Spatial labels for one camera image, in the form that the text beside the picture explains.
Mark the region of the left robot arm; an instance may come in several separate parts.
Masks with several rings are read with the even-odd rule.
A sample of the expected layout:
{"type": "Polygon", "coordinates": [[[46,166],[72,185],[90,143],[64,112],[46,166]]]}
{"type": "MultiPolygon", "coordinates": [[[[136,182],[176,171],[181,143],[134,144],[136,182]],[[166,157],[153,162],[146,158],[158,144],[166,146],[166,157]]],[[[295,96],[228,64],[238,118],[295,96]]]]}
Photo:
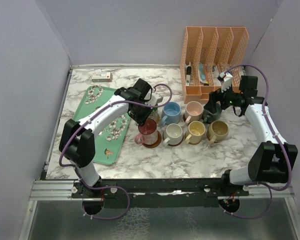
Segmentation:
{"type": "Polygon", "coordinates": [[[138,79],[131,87],[121,87],[102,106],[80,120],[69,119],[63,127],[59,143],[59,165],[63,158],[70,161],[77,176],[84,182],[87,196],[96,197],[101,190],[93,158],[96,154],[95,138],[116,118],[128,114],[137,124],[144,125],[152,108],[158,102],[156,88],[138,79]]]}

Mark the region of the yellow mug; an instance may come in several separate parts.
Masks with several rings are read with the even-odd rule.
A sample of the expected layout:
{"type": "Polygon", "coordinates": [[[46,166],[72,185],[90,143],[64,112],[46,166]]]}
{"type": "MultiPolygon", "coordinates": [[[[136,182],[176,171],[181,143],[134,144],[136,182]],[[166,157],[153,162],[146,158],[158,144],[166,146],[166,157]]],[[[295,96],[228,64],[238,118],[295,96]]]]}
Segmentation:
{"type": "Polygon", "coordinates": [[[186,144],[197,145],[202,141],[205,132],[206,127],[202,122],[193,121],[188,125],[184,141],[186,144]]]}

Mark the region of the grey mug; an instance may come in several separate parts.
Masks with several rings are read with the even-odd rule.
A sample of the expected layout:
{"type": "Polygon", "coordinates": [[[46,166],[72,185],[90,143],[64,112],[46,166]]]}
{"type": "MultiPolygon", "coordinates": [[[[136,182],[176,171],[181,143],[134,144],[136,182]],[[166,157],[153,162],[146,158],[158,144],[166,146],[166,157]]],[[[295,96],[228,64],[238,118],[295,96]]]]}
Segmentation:
{"type": "Polygon", "coordinates": [[[204,109],[203,113],[202,113],[203,123],[211,124],[212,122],[219,120],[221,117],[221,113],[222,113],[222,110],[218,106],[216,108],[215,113],[211,113],[210,111],[204,109]]]}

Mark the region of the pink mug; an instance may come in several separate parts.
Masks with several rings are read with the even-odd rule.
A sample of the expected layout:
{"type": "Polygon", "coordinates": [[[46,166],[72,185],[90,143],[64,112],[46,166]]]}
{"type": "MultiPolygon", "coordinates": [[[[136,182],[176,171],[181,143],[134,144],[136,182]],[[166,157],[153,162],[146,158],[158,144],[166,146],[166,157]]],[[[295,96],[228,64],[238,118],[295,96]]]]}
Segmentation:
{"type": "Polygon", "coordinates": [[[183,120],[185,124],[190,124],[194,121],[199,121],[203,113],[203,105],[197,101],[191,101],[185,106],[183,120]]]}

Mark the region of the white cream mug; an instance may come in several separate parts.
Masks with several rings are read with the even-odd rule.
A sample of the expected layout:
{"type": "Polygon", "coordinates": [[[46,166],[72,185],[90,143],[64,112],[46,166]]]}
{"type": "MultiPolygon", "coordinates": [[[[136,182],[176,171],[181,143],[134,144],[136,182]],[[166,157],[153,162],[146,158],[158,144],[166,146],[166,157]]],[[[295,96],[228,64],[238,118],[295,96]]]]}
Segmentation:
{"type": "Polygon", "coordinates": [[[169,124],[163,132],[163,145],[178,144],[183,140],[183,129],[176,123],[169,124]]]}

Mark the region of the tan mug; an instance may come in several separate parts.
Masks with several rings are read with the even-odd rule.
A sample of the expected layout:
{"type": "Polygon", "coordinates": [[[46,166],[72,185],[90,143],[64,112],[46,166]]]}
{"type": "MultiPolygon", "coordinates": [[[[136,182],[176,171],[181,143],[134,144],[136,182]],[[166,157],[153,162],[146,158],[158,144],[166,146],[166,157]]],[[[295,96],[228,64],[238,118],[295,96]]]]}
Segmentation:
{"type": "Polygon", "coordinates": [[[212,122],[207,129],[206,137],[209,144],[219,143],[225,140],[229,135],[229,126],[222,120],[212,122]]]}

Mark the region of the blue mug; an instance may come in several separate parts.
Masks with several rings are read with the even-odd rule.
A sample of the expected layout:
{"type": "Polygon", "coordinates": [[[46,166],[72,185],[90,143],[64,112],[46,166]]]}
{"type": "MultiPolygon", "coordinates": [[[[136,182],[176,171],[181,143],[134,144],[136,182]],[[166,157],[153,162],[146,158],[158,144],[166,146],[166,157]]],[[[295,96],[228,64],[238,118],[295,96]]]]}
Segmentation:
{"type": "Polygon", "coordinates": [[[160,125],[178,124],[181,120],[181,107],[176,102],[166,104],[161,113],[160,125]]]}

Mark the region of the green floral mug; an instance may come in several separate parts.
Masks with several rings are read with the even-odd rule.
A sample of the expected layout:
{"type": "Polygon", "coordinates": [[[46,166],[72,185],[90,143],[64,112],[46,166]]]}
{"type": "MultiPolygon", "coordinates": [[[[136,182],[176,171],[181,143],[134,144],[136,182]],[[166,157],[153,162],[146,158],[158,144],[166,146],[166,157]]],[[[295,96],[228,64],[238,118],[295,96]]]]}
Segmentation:
{"type": "Polygon", "coordinates": [[[157,106],[158,106],[158,103],[152,109],[151,113],[149,114],[149,116],[147,118],[154,120],[158,124],[160,122],[160,116],[159,116],[159,112],[158,112],[157,106]]]}

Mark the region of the brown ringed wooden coaster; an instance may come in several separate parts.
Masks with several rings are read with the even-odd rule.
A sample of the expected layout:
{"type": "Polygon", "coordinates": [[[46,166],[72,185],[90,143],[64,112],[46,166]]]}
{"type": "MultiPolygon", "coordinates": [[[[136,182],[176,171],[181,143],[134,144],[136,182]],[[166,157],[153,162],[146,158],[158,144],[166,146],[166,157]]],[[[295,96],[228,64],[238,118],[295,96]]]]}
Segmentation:
{"type": "Polygon", "coordinates": [[[143,143],[142,145],[146,148],[153,149],[153,148],[158,147],[160,145],[161,141],[162,141],[162,135],[160,132],[157,132],[157,141],[155,143],[153,143],[153,144],[143,143]]]}

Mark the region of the red floral mug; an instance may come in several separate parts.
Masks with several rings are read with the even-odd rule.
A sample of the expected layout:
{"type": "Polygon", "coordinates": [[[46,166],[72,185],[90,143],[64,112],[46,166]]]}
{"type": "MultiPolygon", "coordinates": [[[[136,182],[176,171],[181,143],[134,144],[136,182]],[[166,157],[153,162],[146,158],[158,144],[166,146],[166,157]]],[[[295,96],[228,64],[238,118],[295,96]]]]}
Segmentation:
{"type": "Polygon", "coordinates": [[[157,123],[153,119],[147,119],[144,125],[138,126],[138,135],[134,138],[137,145],[153,145],[158,140],[157,123]]]}

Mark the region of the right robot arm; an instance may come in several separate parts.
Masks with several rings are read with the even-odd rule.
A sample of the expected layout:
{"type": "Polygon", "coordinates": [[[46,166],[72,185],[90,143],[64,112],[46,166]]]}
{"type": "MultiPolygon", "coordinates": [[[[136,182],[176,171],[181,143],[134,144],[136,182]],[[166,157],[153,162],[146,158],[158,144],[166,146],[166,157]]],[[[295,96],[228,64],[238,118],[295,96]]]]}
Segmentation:
{"type": "Polygon", "coordinates": [[[259,146],[246,167],[225,173],[228,178],[220,182],[220,191],[230,196],[238,186],[252,183],[290,184],[297,147],[282,137],[270,116],[266,99],[257,95],[258,78],[243,75],[239,92],[233,90],[232,79],[228,72],[218,76],[221,87],[209,93],[203,107],[203,121],[212,123],[223,110],[240,108],[237,116],[247,118],[259,146]]]}

